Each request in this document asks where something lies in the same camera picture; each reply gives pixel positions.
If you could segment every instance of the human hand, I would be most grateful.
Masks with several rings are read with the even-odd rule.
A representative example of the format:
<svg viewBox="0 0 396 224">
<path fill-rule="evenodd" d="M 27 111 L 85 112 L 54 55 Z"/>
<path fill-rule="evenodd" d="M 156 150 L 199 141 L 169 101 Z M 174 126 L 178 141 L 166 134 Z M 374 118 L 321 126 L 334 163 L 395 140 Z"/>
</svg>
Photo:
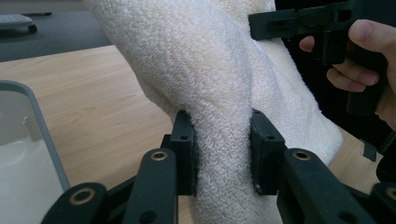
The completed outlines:
<svg viewBox="0 0 396 224">
<path fill-rule="evenodd" d="M 396 28 L 375 21 L 358 20 L 352 24 L 348 35 L 353 44 L 382 53 L 387 59 L 389 84 L 383 90 L 375 113 L 396 130 Z M 300 42 L 300 49 L 311 52 L 314 45 L 314 37 L 308 36 Z M 343 63 L 333 65 L 327 72 L 327 78 L 341 90 L 360 92 L 377 83 L 379 74 L 346 57 Z"/>
</svg>

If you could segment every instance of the gray floor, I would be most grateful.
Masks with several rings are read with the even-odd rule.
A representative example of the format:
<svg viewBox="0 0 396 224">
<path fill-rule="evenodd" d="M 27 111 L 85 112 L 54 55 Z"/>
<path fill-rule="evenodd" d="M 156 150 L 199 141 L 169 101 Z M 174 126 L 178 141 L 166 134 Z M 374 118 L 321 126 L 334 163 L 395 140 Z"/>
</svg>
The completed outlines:
<svg viewBox="0 0 396 224">
<path fill-rule="evenodd" d="M 33 20 L 37 33 L 27 28 L 0 30 L 0 62 L 111 45 L 90 12 L 25 16 Z"/>
</svg>

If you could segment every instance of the light wood tabletop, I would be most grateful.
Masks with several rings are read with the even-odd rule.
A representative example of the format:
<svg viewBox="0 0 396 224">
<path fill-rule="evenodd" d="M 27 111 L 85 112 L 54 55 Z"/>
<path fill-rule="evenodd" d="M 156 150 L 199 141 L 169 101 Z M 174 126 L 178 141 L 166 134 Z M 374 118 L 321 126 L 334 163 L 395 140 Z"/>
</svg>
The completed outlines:
<svg viewBox="0 0 396 224">
<path fill-rule="evenodd" d="M 0 79 L 35 93 L 71 186 L 118 185 L 172 130 L 114 46 L 0 63 Z M 361 141 L 343 133 L 344 146 L 330 169 L 343 183 L 369 192 L 378 181 L 377 163 L 363 158 Z M 179 222 L 191 223 L 186 197 L 179 197 Z"/>
</svg>

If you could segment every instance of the caster wheel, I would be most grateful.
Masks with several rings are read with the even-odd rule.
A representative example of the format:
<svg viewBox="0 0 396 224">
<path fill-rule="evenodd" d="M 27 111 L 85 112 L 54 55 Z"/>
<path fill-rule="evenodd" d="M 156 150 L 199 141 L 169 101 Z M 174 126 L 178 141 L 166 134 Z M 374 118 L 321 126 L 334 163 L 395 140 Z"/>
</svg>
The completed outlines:
<svg viewBox="0 0 396 224">
<path fill-rule="evenodd" d="M 37 32 L 37 27 L 35 25 L 30 25 L 27 28 L 29 29 L 29 32 L 31 34 L 34 34 L 35 32 Z"/>
</svg>

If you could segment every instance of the white towel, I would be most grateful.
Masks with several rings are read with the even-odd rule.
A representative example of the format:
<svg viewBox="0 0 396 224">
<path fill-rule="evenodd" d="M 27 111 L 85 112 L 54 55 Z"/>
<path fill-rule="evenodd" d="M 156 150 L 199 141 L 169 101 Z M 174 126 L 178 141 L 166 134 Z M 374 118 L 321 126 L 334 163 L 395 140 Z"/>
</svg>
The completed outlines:
<svg viewBox="0 0 396 224">
<path fill-rule="evenodd" d="M 342 144 L 280 39 L 257 42 L 248 15 L 274 0 L 84 0 L 131 65 L 147 97 L 171 118 L 186 110 L 197 132 L 197 223 L 281 222 L 275 198 L 253 192 L 248 132 L 262 111 L 288 147 L 328 163 Z"/>
</svg>

